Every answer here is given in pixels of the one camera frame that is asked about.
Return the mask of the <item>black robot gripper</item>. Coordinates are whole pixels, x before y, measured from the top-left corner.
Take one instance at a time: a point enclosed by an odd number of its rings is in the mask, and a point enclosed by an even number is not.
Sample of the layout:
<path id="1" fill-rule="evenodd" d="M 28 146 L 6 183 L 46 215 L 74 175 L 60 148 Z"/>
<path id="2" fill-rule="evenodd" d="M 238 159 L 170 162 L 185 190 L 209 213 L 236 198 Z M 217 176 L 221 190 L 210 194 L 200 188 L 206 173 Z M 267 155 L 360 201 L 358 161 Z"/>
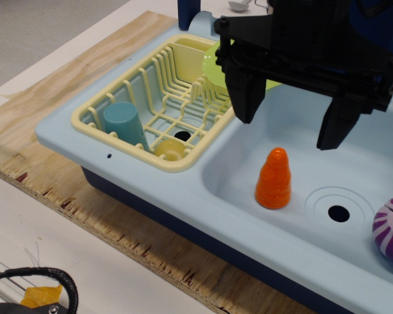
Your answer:
<path id="1" fill-rule="evenodd" d="M 360 35 L 352 1 L 272 1 L 272 14 L 222 17 L 217 64 L 236 117 L 252 122 L 273 80 L 332 99 L 316 147 L 337 149 L 362 113 L 385 111 L 393 95 L 393 53 Z"/>

